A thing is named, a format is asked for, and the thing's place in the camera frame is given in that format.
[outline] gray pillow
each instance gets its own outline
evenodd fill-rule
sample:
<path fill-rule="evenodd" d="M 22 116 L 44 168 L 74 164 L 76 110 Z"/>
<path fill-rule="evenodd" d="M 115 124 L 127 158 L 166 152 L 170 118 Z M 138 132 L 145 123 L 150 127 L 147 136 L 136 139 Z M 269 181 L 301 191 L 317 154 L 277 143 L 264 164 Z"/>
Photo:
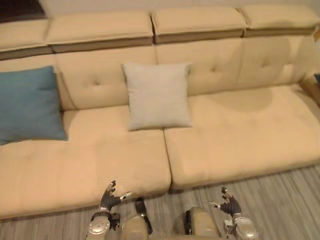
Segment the gray pillow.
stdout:
<path fill-rule="evenodd" d="M 0 145 L 26 139 L 67 140 L 52 66 L 0 72 Z"/>
<path fill-rule="evenodd" d="M 123 64 L 129 92 L 129 130 L 191 127 L 187 103 L 190 64 Z"/>

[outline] beige sofa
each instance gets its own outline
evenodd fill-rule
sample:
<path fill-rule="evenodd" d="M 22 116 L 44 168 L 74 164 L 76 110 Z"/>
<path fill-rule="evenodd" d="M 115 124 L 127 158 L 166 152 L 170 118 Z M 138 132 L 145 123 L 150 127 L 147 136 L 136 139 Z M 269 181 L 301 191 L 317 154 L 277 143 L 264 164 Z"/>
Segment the beige sofa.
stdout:
<path fill-rule="evenodd" d="M 161 9 L 152 22 L 132 11 L 0 25 L 0 72 L 54 66 L 69 137 L 0 146 L 0 218 L 95 205 L 114 179 L 141 196 L 319 161 L 320 110 L 299 85 L 320 72 L 311 10 Z M 127 62 L 191 62 L 193 127 L 128 131 Z"/>

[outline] tufted button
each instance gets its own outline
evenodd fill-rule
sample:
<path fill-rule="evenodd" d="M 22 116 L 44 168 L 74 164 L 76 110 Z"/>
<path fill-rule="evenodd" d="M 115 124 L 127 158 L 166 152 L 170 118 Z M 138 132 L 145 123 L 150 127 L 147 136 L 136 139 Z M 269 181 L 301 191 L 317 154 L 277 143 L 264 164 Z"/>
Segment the tufted button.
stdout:
<path fill-rule="evenodd" d="M 94 86 L 99 86 L 99 85 L 101 85 L 101 84 L 100 84 L 100 81 L 99 81 L 99 79 L 98 79 L 97 76 L 94 76 L 94 77 L 93 77 L 92 84 L 93 84 Z"/>
<path fill-rule="evenodd" d="M 262 67 L 266 67 L 269 65 L 269 62 L 267 60 L 265 60 L 263 63 L 262 63 Z"/>
<path fill-rule="evenodd" d="M 96 79 L 96 80 L 94 80 L 94 85 L 95 85 L 95 86 L 99 86 L 99 85 L 100 85 L 100 82 L 98 82 L 98 80 Z"/>

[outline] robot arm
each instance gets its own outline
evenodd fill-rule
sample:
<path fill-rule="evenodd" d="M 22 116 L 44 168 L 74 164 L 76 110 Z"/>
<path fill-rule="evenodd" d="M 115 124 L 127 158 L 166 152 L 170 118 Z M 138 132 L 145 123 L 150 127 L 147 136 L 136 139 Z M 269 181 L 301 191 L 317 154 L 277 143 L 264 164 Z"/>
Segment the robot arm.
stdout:
<path fill-rule="evenodd" d="M 231 215 L 232 220 L 224 221 L 226 234 L 233 234 L 236 240 L 259 240 L 258 232 L 250 218 L 243 216 L 241 207 L 228 189 L 222 187 L 222 197 L 226 200 L 223 204 L 209 202 L 215 208 Z"/>
<path fill-rule="evenodd" d="M 112 181 L 106 188 L 98 211 L 93 214 L 88 225 L 88 234 L 85 240 L 104 240 L 110 229 L 116 230 L 120 224 L 120 214 L 110 213 L 111 209 L 132 195 L 131 192 L 123 196 L 114 196 L 116 181 Z"/>

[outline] floor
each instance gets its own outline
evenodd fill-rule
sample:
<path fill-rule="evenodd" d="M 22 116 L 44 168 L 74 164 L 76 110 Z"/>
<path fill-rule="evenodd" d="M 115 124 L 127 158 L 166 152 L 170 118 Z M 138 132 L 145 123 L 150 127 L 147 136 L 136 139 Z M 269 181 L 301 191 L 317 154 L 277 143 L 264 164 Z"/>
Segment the floor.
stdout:
<path fill-rule="evenodd" d="M 183 233 L 182 214 L 192 206 L 207 209 L 220 231 L 225 215 L 208 205 L 222 201 L 221 184 L 197 187 L 148 198 L 145 203 L 153 226 L 151 237 Z M 225 184 L 256 224 L 260 240 L 320 239 L 320 165 Z M 0 240 L 83 240 L 95 207 L 42 216 L 0 221 Z M 136 212 L 128 201 L 114 209 L 121 221 Z M 121 231 L 108 233 L 120 239 Z"/>

